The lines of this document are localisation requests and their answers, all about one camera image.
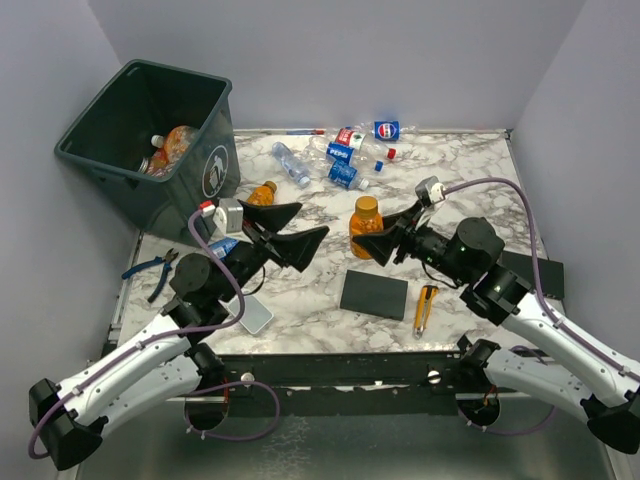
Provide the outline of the large orange label bottle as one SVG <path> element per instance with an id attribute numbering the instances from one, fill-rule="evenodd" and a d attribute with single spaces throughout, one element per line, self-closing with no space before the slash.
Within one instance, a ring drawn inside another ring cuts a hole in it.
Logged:
<path id="1" fill-rule="evenodd" d="M 148 159 L 144 171 L 146 175 L 153 177 L 165 176 L 171 167 L 171 162 L 163 149 L 157 149 Z"/>

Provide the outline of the clear crushed water bottle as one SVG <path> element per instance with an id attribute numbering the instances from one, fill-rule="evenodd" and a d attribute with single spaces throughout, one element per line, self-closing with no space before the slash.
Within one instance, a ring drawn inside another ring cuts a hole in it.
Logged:
<path id="1" fill-rule="evenodd" d="M 272 156 L 282 166 L 287 176 L 301 189 L 311 183 L 307 165 L 300 160 L 284 143 L 275 142 L 271 150 Z"/>

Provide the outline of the blue label bottle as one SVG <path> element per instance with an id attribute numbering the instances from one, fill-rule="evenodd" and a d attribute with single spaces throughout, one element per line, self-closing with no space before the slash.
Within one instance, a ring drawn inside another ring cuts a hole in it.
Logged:
<path id="1" fill-rule="evenodd" d="M 219 259 L 224 259 L 239 243 L 235 238 L 224 237 L 209 245 L 210 250 Z"/>
<path id="2" fill-rule="evenodd" d="M 347 190 L 366 191 L 370 184 L 356 168 L 341 160 L 336 160 L 332 163 L 328 170 L 327 178 L 332 183 Z"/>

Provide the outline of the small orange juice bottle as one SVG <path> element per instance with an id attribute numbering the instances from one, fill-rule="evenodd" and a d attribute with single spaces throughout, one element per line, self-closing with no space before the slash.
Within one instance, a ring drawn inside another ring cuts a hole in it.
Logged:
<path id="1" fill-rule="evenodd" d="M 250 194 L 246 202 L 255 206 L 271 206 L 275 202 L 277 189 L 273 181 L 266 181 Z"/>

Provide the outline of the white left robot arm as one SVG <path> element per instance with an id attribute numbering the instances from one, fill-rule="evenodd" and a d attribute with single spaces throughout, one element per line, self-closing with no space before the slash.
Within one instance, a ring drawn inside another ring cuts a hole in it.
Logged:
<path id="1" fill-rule="evenodd" d="M 178 263 L 171 301 L 102 359 L 62 381 L 43 378 L 31 386 L 29 457 L 70 469 L 145 409 L 226 389 L 217 357 L 203 341 L 241 321 L 242 289 L 267 262 L 299 272 L 309 266 L 330 229 L 283 233 L 300 209 L 297 202 L 255 206 L 232 198 L 197 207 L 187 226 L 202 250 Z"/>

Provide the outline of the big orange bottle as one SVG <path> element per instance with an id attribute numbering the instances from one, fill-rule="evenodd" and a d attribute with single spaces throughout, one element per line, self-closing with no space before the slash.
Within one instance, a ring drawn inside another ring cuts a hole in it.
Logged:
<path id="1" fill-rule="evenodd" d="M 191 126 L 177 126 L 166 135 L 155 134 L 151 137 L 151 145 L 163 149 L 170 162 L 177 162 L 196 139 L 199 130 Z"/>

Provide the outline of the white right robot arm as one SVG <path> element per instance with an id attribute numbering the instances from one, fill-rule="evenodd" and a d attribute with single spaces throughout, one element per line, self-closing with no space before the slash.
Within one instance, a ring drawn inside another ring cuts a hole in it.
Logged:
<path id="1" fill-rule="evenodd" d="M 384 218 L 381 232 L 356 235 L 355 244 L 380 265 L 419 260 L 462 287 L 461 300 L 475 315 L 539 347 L 553 359 L 542 365 L 482 342 L 459 367 L 461 383 L 536 396 L 586 423 L 609 447 L 639 451 L 639 363 L 595 339 L 537 298 L 532 287 L 500 264 L 504 242 L 484 218 L 462 220 L 452 237 L 431 227 L 430 208 Z"/>

